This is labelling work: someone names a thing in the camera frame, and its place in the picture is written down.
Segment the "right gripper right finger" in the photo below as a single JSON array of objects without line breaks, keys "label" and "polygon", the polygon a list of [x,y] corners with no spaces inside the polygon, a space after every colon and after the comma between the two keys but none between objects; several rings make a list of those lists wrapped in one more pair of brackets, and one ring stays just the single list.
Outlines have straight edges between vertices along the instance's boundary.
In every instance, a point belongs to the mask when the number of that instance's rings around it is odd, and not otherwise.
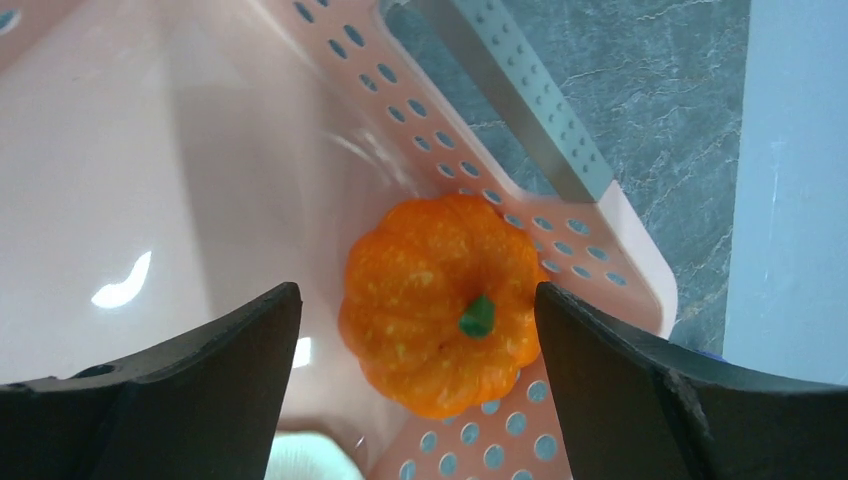
[{"label": "right gripper right finger", "polygon": [[847,390],[673,344],[559,287],[535,317],[576,479],[843,479]]}]

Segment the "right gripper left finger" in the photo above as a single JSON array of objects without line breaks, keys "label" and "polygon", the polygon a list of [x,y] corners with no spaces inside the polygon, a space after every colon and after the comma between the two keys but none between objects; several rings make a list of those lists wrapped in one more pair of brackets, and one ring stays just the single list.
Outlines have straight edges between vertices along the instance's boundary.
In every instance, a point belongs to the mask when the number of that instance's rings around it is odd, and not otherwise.
[{"label": "right gripper left finger", "polygon": [[263,478],[302,304],[285,282],[136,354],[4,385],[2,477]]}]

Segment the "white toy mushroom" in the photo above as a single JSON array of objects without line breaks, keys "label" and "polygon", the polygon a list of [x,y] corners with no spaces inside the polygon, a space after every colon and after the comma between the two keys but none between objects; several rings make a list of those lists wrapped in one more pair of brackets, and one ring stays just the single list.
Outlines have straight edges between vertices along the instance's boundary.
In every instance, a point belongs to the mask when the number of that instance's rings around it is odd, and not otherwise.
[{"label": "white toy mushroom", "polygon": [[317,432],[278,433],[271,444],[265,480],[363,480],[351,457]]}]

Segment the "orange toy pumpkin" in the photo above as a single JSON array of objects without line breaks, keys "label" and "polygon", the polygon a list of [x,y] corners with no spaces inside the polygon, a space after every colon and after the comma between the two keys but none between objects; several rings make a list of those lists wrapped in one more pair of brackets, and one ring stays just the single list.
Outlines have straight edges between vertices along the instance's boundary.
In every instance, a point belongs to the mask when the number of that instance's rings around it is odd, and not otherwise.
[{"label": "orange toy pumpkin", "polygon": [[340,335],[380,394],[446,419],[503,398],[538,359],[546,278],[529,235],[487,200],[408,200],[353,244]]}]

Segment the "pink plastic basket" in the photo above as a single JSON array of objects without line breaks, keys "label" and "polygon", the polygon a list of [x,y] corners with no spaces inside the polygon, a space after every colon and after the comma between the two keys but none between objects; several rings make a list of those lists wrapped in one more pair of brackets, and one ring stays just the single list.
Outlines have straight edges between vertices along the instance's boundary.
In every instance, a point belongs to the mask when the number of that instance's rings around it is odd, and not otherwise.
[{"label": "pink plastic basket", "polygon": [[1,5],[1,389],[70,378],[285,283],[302,313],[278,433],[364,479],[576,479],[543,353],[503,398],[428,419],[382,397],[337,315],[396,204],[487,200],[546,283],[667,340],[674,276],[499,1],[424,1],[555,191],[511,179],[402,48],[381,1]]}]

